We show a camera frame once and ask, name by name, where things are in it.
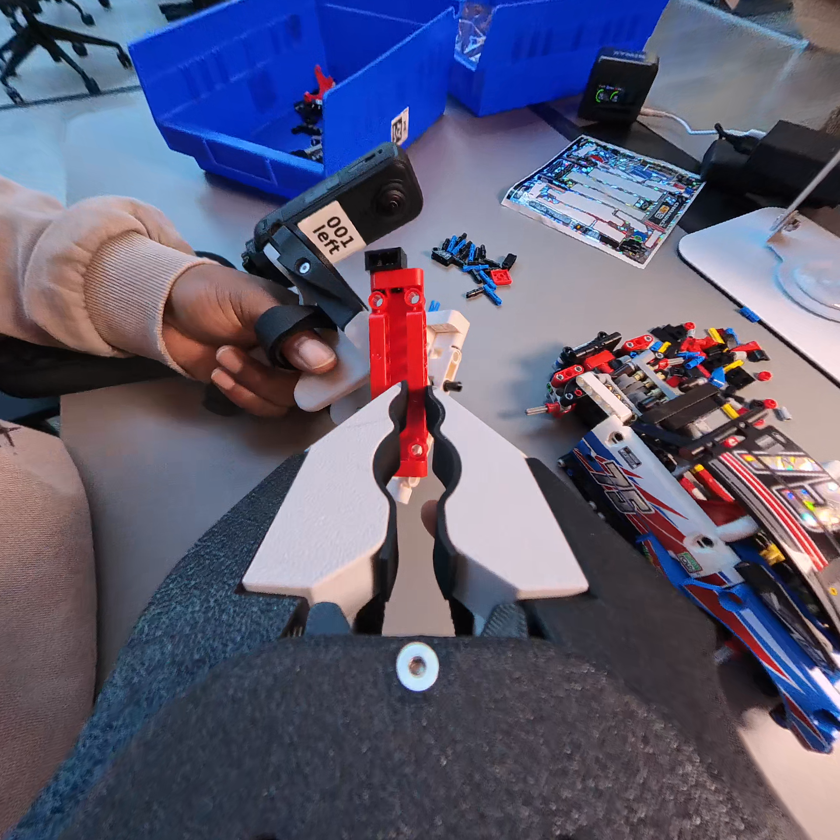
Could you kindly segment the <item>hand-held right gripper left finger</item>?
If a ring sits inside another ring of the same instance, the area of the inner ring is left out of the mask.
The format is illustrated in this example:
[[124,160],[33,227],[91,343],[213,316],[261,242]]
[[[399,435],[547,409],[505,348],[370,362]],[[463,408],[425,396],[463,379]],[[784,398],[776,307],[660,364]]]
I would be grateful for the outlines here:
[[335,604],[380,634],[398,568],[396,502],[407,385],[393,385],[307,451],[243,578],[247,592]]

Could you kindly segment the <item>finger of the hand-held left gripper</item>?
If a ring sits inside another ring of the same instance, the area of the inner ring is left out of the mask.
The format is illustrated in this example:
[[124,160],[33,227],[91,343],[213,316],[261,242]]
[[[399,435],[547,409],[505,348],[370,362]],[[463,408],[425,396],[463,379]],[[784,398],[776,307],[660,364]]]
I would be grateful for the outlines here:
[[371,400],[369,392],[352,392],[335,401],[329,409],[335,426],[341,425]]
[[315,333],[336,354],[337,363],[323,374],[301,374],[296,384],[296,405],[314,413],[329,407],[367,382],[370,376],[368,313],[357,314],[345,329],[315,328]]

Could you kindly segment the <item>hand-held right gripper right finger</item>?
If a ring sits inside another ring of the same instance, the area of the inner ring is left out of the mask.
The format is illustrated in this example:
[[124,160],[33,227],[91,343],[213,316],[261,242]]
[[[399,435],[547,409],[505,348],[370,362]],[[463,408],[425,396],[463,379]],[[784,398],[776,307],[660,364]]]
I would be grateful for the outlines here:
[[589,583],[551,507],[562,484],[453,398],[429,386],[437,501],[434,572],[456,634],[499,607],[581,595]]

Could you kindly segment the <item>white red lego assembly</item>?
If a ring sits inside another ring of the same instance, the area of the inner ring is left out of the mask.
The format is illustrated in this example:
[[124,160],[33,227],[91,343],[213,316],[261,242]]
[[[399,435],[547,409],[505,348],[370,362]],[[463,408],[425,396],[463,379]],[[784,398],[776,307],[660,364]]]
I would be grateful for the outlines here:
[[368,250],[364,267],[371,277],[371,396],[402,382],[408,387],[401,464],[388,483],[394,499],[407,504],[413,489],[427,476],[432,446],[426,389],[432,385],[444,392],[460,390],[456,375],[469,321],[460,311],[427,307],[424,272],[408,268],[402,248]]

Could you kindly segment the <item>person's left forearm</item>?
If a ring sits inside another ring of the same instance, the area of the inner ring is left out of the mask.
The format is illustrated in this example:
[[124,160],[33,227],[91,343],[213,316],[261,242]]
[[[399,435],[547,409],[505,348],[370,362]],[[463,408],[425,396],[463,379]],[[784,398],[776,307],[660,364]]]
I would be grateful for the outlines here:
[[165,303],[195,255],[157,208],[123,196],[62,206],[1,179],[1,334],[175,370]]

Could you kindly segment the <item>heap of black lego parts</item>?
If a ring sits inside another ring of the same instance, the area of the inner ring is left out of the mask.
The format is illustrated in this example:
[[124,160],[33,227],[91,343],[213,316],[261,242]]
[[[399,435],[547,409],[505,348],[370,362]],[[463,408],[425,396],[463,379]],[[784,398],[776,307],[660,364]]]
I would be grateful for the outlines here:
[[303,99],[294,103],[294,111],[298,116],[298,124],[290,132],[295,136],[308,138],[308,145],[294,150],[292,154],[305,160],[323,163],[323,101],[326,94],[335,88],[335,79],[325,73],[320,65],[314,67],[317,86],[311,91],[305,91]]

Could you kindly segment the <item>pile of small lego pins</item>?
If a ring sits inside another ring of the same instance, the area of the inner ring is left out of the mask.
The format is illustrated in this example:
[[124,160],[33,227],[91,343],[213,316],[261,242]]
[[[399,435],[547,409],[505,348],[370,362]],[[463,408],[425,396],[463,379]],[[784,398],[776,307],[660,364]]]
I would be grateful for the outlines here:
[[511,270],[518,261],[514,253],[502,259],[490,259],[487,247],[477,244],[466,233],[446,238],[432,249],[430,257],[444,268],[457,269],[472,282],[472,288],[464,293],[465,300],[488,300],[496,308],[503,304],[499,289],[511,285]]

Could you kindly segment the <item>blue white lego race car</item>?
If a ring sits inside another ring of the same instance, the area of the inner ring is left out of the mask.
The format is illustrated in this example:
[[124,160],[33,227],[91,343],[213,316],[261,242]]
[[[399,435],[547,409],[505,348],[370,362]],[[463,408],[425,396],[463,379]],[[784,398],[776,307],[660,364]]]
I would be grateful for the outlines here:
[[666,324],[566,346],[529,416],[585,434],[558,461],[582,496],[751,657],[772,718],[807,749],[839,734],[838,461],[745,389],[771,379],[760,343]]

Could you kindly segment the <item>person's left hand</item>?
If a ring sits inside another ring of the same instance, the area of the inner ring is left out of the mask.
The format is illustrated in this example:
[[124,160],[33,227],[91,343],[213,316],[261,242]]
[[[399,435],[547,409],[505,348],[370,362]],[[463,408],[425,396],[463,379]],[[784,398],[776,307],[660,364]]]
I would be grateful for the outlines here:
[[297,333],[282,345],[295,373],[256,357],[256,322],[280,303],[283,291],[269,280],[216,263],[193,266],[175,281],[165,304],[165,348],[185,373],[213,383],[247,413],[281,417],[295,404],[300,373],[323,375],[338,362],[315,332]]

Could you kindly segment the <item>blue plastic bin white tag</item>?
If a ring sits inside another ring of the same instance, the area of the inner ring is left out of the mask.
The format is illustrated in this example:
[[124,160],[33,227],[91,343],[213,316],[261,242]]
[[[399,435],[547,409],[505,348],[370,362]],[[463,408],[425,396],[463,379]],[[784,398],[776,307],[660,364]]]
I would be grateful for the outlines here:
[[[242,1],[134,41],[130,57],[170,149],[205,171],[294,197],[391,141],[406,148],[443,113],[454,2]],[[323,163],[292,152],[294,103],[323,101]]]

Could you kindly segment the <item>holographic sticker sheet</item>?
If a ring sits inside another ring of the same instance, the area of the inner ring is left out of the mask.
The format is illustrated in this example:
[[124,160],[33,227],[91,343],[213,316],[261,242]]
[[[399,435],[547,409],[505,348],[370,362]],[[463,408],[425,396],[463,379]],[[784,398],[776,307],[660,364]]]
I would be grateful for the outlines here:
[[703,187],[698,175],[583,134],[501,204],[645,268]]

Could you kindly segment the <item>black power bank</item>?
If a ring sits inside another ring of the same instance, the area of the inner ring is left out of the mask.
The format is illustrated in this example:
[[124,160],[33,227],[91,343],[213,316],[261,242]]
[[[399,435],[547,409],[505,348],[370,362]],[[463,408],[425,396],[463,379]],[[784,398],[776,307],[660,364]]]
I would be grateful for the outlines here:
[[601,48],[577,116],[584,121],[631,125],[639,116],[658,69],[656,54],[644,50]]

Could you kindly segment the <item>silver monitor stand base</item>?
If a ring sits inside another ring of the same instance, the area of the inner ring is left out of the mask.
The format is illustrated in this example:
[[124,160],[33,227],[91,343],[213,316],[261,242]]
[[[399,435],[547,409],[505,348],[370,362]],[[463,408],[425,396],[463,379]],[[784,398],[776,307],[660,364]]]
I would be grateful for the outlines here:
[[839,239],[800,213],[835,153],[786,209],[771,206],[684,236],[679,256],[839,383]]

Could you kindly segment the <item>black office chair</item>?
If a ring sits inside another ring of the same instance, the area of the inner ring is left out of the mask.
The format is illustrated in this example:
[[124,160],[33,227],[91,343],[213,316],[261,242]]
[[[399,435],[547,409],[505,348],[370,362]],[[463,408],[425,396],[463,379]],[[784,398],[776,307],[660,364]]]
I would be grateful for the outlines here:
[[92,96],[98,96],[102,92],[98,83],[61,48],[61,44],[69,45],[80,57],[88,55],[89,46],[113,49],[123,68],[133,68],[129,53],[119,43],[48,24],[38,17],[42,11],[42,3],[38,1],[1,2],[1,13],[13,30],[12,37],[1,46],[1,84],[13,105],[22,107],[26,101],[10,80],[17,76],[18,67],[37,48],[44,50],[55,63],[64,63],[73,69]]

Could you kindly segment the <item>black power adapter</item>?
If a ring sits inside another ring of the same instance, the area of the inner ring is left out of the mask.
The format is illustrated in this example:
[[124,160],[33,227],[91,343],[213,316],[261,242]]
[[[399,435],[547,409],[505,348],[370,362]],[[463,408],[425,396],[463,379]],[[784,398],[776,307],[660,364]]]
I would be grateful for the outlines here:
[[731,194],[793,202],[839,149],[836,135],[778,121],[763,137],[736,135],[719,123],[700,163],[700,179]]

